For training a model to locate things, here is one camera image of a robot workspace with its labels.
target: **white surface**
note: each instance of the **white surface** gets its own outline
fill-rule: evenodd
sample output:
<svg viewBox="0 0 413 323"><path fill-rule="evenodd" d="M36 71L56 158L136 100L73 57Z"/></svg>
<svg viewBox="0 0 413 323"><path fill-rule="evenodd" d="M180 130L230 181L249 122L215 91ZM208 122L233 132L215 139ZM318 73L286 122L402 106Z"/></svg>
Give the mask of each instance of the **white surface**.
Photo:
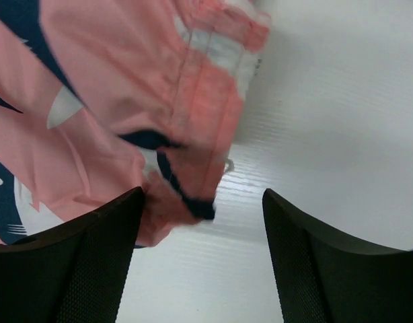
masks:
<svg viewBox="0 0 413 323"><path fill-rule="evenodd" d="M266 187L386 246L413 248L413 0L264 0L274 30L213 225L135 251L119 321L282 322Z"/></svg>

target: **black object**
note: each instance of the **black object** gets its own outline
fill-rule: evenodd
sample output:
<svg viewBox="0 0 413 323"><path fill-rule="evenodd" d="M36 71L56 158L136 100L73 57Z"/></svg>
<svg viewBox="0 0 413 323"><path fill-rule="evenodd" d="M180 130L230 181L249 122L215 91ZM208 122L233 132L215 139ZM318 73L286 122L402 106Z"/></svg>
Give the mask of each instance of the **black object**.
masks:
<svg viewBox="0 0 413 323"><path fill-rule="evenodd" d="M272 190L263 208L285 323L413 323L413 251L350 236Z"/></svg>
<svg viewBox="0 0 413 323"><path fill-rule="evenodd" d="M144 194L0 245L0 323L115 322Z"/></svg>

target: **navy fabric patch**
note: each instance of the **navy fabric patch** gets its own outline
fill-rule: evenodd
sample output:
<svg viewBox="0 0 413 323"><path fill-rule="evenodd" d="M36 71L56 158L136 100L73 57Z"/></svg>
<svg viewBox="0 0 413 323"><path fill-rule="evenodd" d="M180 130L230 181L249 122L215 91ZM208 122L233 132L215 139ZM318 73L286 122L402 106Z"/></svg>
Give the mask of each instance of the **navy fabric patch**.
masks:
<svg viewBox="0 0 413 323"><path fill-rule="evenodd" d="M154 130L142 130L135 133L121 135L121 139L144 149L157 150L160 147L175 147L183 149L183 146L170 141L166 136ZM181 196L182 201L187 206L193 216L212 220L215 217L213 201L202 201L189 198L181 188L180 182L172 173L171 164L165 153L157 152L157 163L161 174L171 184L172 188Z"/></svg>
<svg viewBox="0 0 413 323"><path fill-rule="evenodd" d="M0 0L0 20L75 94L45 41L39 6L39 0Z"/></svg>
<svg viewBox="0 0 413 323"><path fill-rule="evenodd" d="M15 109L15 108L14 108L13 106L11 106L10 104L6 103L6 101L4 101L2 98L0 98L0 106L3 107L3 108L6 108L6 109L13 110L13 111L18 112L18 113L23 113L23 112Z"/></svg>
<svg viewBox="0 0 413 323"><path fill-rule="evenodd" d="M15 203L13 174L0 163L0 240L12 244L26 237Z"/></svg>

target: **garment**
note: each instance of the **garment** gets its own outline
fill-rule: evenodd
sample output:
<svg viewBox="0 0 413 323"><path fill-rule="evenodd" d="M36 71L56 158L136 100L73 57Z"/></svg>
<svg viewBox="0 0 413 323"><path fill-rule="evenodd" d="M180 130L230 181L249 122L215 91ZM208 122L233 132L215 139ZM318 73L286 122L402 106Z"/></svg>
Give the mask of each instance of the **garment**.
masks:
<svg viewBox="0 0 413 323"><path fill-rule="evenodd" d="M140 246L212 220L268 24L249 0L0 1L0 243L136 186Z"/></svg>

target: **pink fabric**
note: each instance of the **pink fabric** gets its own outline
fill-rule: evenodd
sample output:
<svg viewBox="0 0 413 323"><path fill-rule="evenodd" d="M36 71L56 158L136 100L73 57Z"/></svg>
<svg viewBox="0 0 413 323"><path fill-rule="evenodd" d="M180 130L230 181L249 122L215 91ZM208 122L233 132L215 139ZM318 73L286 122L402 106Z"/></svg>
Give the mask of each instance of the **pink fabric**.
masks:
<svg viewBox="0 0 413 323"><path fill-rule="evenodd" d="M0 108L0 162L33 204L68 221L142 186L137 244L154 246L176 225L198 223L159 172L145 172L141 151L115 134L154 129L183 143L163 148L182 188L215 197L244 105L240 88L269 31L266 15L237 3L42 0L42 30L85 106L0 22L0 97L23 112ZM73 113L53 110L61 104Z"/></svg>

